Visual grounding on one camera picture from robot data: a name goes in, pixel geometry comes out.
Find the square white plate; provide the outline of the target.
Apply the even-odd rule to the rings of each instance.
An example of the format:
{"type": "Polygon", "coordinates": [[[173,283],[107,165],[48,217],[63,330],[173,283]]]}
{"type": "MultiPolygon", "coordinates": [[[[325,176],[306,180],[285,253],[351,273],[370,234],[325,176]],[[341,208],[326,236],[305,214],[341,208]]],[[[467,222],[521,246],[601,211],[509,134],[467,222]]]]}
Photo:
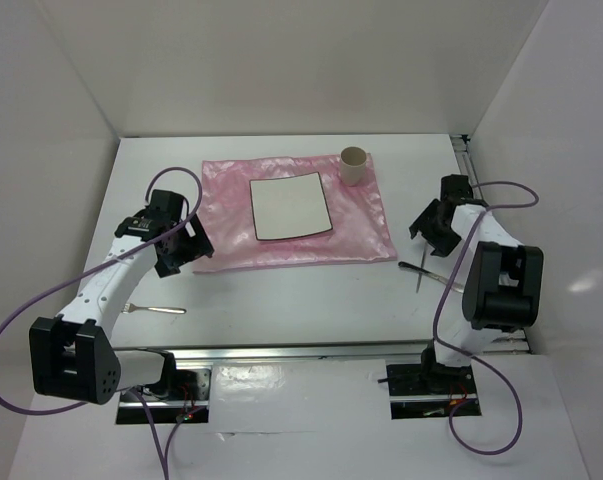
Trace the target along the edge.
{"type": "Polygon", "coordinates": [[[279,241],[333,229],[320,174],[250,181],[255,236],[279,241]]]}

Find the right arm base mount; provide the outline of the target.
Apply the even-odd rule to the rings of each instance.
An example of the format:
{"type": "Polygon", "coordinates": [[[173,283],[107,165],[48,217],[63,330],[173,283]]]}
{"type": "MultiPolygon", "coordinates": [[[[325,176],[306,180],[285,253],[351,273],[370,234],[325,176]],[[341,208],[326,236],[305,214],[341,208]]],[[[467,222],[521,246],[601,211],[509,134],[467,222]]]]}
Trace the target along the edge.
{"type": "Polygon", "coordinates": [[[420,364],[388,364],[377,383],[387,388],[393,420],[481,416],[473,371],[426,374],[420,364]]]}

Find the silver spoon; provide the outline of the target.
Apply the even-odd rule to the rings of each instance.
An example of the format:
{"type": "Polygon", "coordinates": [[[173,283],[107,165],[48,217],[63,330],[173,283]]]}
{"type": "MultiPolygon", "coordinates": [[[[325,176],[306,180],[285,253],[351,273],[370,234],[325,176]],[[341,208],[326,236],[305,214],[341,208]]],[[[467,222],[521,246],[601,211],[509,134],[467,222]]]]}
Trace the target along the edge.
{"type": "MultiPolygon", "coordinates": [[[[428,255],[428,249],[429,246],[427,243],[423,244],[423,250],[422,250],[422,255],[421,255],[421,260],[419,263],[419,267],[423,270],[425,268],[425,263],[426,263],[426,259],[427,259],[427,255],[428,255]]],[[[418,272],[418,279],[417,279],[417,284],[416,284],[416,289],[415,292],[418,294],[420,292],[420,287],[422,284],[422,279],[423,279],[423,272],[422,270],[420,272],[418,272]]]]}

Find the beige cup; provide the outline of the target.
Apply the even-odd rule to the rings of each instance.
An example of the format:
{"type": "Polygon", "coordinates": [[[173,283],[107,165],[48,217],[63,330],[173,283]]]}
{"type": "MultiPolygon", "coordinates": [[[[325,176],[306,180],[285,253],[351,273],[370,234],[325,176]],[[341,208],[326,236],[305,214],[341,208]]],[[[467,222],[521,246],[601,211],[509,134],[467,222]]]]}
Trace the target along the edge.
{"type": "Polygon", "coordinates": [[[340,179],[346,186],[357,185],[366,170],[367,153],[359,147],[346,147],[340,153],[340,179]]]}

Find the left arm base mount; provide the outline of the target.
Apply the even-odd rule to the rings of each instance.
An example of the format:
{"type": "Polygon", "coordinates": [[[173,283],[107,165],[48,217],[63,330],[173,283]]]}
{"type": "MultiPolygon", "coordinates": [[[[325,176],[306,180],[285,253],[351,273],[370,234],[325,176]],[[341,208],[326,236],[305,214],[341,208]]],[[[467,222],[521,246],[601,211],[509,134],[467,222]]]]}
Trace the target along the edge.
{"type": "MultiPolygon", "coordinates": [[[[168,425],[178,422],[206,424],[209,421],[209,398],[212,369],[196,366],[179,369],[173,385],[167,390],[157,387],[136,387],[156,424],[168,425]]],[[[148,419],[142,402],[131,392],[120,396],[115,423],[117,425],[147,425],[148,419]]]]}

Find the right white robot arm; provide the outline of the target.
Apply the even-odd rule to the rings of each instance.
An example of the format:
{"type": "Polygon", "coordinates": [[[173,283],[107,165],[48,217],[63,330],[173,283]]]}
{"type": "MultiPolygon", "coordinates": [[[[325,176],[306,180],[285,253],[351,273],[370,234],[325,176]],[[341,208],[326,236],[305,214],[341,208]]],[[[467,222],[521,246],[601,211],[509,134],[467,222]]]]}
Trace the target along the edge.
{"type": "Polygon", "coordinates": [[[419,384],[429,392],[441,391],[489,344],[537,320],[544,253],[510,235],[494,217],[495,209],[474,196],[466,175],[452,174],[441,179],[439,197],[409,227],[433,256],[458,254],[435,310],[433,340],[417,369],[419,384]],[[461,318],[439,333],[447,296],[468,254],[472,261],[462,288],[461,318]]]}

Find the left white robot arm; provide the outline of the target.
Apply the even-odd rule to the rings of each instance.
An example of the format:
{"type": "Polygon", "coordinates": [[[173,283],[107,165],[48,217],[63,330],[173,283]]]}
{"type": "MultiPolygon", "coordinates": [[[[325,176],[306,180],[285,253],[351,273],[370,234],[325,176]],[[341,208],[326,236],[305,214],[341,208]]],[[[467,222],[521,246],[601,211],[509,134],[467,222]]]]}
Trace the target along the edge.
{"type": "Polygon", "coordinates": [[[110,338],[148,272],[161,278],[177,275],[182,266],[213,255],[198,217],[182,220],[186,203],[180,194],[153,191],[149,204],[117,227],[106,268],[94,273],[55,317],[32,324],[29,345],[38,394],[99,405],[133,387],[144,387],[157,399],[174,394],[179,376],[173,354],[117,351],[110,338]]]}

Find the pink satin cloth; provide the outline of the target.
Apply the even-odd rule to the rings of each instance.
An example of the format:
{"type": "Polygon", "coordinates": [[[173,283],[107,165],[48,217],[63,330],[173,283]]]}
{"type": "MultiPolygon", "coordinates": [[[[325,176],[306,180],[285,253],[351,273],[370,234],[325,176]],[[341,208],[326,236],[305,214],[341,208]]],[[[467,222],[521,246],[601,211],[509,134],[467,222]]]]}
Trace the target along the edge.
{"type": "Polygon", "coordinates": [[[390,261],[397,258],[390,237],[374,164],[355,186],[339,174],[340,157],[272,157],[202,163],[203,200],[198,216],[212,242],[212,257],[195,262],[196,273],[305,265],[390,261]],[[318,174],[332,229],[301,238],[259,240],[250,182],[318,174]]]}

